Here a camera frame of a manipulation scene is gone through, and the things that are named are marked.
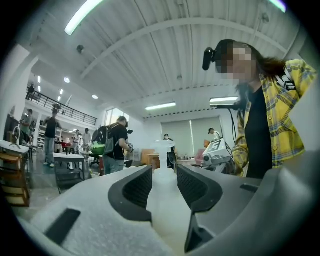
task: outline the black railing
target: black railing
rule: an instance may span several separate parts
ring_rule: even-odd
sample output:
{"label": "black railing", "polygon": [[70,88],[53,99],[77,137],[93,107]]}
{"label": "black railing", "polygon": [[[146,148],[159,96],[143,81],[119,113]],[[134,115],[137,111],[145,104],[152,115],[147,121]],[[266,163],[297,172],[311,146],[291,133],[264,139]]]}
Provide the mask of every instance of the black railing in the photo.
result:
{"label": "black railing", "polygon": [[44,107],[46,109],[53,110],[54,106],[59,105],[60,109],[58,113],[60,115],[64,115],[66,117],[75,119],[77,121],[81,121],[90,125],[96,125],[97,118],[90,116],[88,114],[77,111],[71,107],[61,104],[59,101],[56,101],[52,98],[49,98],[43,95],[40,92],[34,91],[33,93],[28,93],[28,89],[26,90],[26,100],[36,103],[37,105]]}

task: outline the concrete floor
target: concrete floor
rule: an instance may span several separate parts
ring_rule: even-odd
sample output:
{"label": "concrete floor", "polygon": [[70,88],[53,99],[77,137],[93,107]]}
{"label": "concrete floor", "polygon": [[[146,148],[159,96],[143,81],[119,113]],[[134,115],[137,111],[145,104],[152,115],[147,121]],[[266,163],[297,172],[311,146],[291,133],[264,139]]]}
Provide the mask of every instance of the concrete floor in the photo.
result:
{"label": "concrete floor", "polygon": [[[14,213],[26,221],[30,221],[39,210],[60,195],[57,187],[55,170],[48,166],[44,166],[41,158],[40,153],[34,152],[33,163],[30,160],[28,161],[30,176],[30,206],[12,207]],[[70,172],[67,169],[66,163],[62,163],[62,166],[56,163],[56,168],[59,173]],[[89,167],[89,162],[85,162],[84,176],[86,180],[91,179],[90,170],[92,172],[97,172],[98,165],[94,164],[92,167]]]}

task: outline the white plastic bottle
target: white plastic bottle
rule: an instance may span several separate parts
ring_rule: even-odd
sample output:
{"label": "white plastic bottle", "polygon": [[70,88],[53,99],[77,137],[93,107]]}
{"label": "white plastic bottle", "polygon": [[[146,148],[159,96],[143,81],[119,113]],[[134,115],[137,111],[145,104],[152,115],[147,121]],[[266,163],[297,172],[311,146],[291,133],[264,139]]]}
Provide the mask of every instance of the white plastic bottle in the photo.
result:
{"label": "white plastic bottle", "polygon": [[178,188],[177,175],[167,168],[167,153],[174,145],[171,140],[155,142],[160,168],[154,170],[146,209],[152,214],[154,230],[177,255],[184,255],[191,210]]}

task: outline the gray plastic device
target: gray plastic device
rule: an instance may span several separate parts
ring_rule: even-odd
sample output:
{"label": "gray plastic device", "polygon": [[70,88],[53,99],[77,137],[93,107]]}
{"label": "gray plastic device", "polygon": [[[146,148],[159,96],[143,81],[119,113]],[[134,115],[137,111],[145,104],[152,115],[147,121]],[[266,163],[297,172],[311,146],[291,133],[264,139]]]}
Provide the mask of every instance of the gray plastic device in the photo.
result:
{"label": "gray plastic device", "polygon": [[[272,254],[315,205],[319,166],[319,152],[306,152],[261,181],[179,165],[178,187],[192,211],[186,254]],[[145,208],[151,181],[150,166],[89,179],[38,212],[31,224],[20,223],[48,255],[174,255]]]}

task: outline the jeans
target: jeans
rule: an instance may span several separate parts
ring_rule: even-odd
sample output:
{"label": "jeans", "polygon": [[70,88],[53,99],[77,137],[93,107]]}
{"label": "jeans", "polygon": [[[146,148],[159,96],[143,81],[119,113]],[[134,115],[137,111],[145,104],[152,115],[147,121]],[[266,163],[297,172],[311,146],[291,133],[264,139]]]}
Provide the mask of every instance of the jeans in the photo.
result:
{"label": "jeans", "polygon": [[120,172],[124,169],[125,160],[116,160],[113,159],[106,154],[103,155],[103,166],[104,166],[104,174],[113,174],[116,172]]}
{"label": "jeans", "polygon": [[44,152],[45,152],[45,158],[46,162],[48,164],[54,164],[54,150],[55,150],[55,138],[44,138]]}

